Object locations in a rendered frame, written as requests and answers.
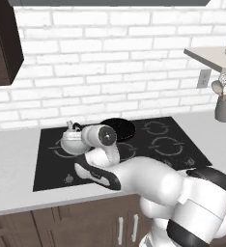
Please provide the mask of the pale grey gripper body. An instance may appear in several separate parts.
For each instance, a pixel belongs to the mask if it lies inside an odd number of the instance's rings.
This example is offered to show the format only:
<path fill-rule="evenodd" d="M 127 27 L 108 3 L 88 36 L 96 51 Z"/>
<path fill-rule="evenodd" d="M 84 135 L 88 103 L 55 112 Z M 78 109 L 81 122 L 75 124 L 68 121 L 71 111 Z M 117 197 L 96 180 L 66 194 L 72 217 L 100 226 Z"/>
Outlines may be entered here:
<path fill-rule="evenodd" d="M 120 154 L 116 145 L 107 147 L 105 153 L 111 166 L 120 163 Z"/>

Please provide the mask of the silver kettle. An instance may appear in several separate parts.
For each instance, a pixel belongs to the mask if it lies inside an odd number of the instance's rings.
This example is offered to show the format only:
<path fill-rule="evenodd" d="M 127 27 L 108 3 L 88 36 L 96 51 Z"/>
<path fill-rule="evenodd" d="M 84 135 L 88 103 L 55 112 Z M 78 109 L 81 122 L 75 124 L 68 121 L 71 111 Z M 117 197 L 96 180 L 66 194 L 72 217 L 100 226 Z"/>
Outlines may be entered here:
<path fill-rule="evenodd" d="M 81 138 L 82 126 L 79 123 L 67 122 L 68 129 L 63 133 L 61 138 L 61 147 L 63 150 L 72 155 L 80 155 L 90 149 Z"/>

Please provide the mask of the black frying pan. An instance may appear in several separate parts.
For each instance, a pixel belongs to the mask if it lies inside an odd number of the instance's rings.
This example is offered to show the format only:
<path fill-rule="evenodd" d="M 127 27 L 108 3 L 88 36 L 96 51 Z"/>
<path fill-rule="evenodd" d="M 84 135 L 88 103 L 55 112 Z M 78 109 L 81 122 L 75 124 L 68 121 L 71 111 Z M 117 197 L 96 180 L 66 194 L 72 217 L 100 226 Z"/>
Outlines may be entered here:
<path fill-rule="evenodd" d="M 115 130 L 118 142 L 128 140 L 135 134 L 135 125 L 126 119 L 110 118 L 102 121 L 101 124 L 108 125 Z"/>

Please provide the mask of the black glass hob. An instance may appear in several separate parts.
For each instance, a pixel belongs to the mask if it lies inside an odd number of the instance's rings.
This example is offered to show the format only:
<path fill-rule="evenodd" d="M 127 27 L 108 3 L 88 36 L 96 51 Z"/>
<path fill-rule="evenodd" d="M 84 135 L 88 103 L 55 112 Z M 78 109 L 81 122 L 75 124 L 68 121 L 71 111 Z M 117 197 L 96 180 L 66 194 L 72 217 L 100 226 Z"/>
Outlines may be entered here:
<path fill-rule="evenodd" d="M 146 156 L 161 161 L 177 171 L 209 166 L 210 161 L 171 117 L 134 120 L 135 134 L 118 142 L 120 159 Z M 63 127 L 41 131 L 33 190 L 44 191 L 89 184 L 74 170 L 75 157 L 60 144 Z"/>

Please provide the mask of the grey utensil pot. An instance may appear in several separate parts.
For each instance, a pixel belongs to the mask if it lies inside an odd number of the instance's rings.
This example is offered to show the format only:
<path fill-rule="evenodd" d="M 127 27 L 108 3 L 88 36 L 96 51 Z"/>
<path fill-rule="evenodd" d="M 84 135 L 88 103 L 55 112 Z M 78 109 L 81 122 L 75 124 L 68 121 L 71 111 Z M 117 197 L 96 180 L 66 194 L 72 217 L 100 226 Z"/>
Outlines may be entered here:
<path fill-rule="evenodd" d="M 218 98 L 214 118 L 221 123 L 226 123 L 226 96 Z"/>

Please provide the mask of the metal whisk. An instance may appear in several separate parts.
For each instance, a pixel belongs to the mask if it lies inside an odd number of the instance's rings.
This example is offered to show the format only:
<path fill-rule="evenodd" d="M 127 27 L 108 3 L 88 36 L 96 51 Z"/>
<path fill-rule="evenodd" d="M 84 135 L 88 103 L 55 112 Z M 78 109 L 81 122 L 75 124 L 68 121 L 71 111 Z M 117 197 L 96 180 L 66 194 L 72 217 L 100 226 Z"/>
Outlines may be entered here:
<path fill-rule="evenodd" d="M 222 92 L 221 92 L 221 98 L 223 98 L 223 95 L 224 95 L 224 87 L 226 86 L 226 73 L 221 73 L 219 75 L 219 81 L 221 83 L 221 86 L 222 86 Z"/>

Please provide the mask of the grey extractor hood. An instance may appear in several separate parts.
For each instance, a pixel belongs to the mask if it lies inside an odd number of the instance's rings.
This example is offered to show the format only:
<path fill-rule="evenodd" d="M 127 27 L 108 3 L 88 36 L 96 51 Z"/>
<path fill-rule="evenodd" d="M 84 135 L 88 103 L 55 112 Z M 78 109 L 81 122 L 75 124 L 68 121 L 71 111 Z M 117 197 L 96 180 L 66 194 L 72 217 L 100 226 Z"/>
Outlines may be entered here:
<path fill-rule="evenodd" d="M 205 7 L 211 0 L 8 0 L 12 7 Z"/>

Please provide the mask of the grey wall socket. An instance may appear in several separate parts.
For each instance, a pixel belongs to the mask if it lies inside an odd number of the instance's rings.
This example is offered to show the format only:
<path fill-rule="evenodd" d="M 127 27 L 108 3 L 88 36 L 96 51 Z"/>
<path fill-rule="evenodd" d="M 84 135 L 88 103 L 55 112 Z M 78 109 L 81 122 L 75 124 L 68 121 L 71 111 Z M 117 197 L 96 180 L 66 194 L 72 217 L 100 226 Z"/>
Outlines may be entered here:
<path fill-rule="evenodd" d="M 212 71 L 210 69 L 201 69 L 200 70 L 198 83 L 197 83 L 198 89 L 204 89 L 204 88 L 208 87 L 211 73 L 212 73 Z"/>

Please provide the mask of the pale wall shelf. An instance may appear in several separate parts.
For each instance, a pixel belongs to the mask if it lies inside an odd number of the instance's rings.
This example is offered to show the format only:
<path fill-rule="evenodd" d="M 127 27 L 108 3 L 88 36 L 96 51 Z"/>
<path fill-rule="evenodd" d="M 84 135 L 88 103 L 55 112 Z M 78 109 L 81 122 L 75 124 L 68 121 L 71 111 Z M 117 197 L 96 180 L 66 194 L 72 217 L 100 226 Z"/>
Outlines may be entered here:
<path fill-rule="evenodd" d="M 220 73 L 226 73 L 226 53 L 224 47 L 186 48 L 184 54 Z"/>

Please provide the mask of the dark brown wall cupboard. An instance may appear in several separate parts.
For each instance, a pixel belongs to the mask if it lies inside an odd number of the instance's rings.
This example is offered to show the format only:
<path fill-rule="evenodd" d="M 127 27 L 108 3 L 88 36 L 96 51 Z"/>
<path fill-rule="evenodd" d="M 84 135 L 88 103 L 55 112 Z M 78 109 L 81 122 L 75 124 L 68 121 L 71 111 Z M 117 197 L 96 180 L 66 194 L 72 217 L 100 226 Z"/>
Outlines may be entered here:
<path fill-rule="evenodd" d="M 24 61 L 14 8 L 0 0 L 0 86 L 10 86 Z"/>

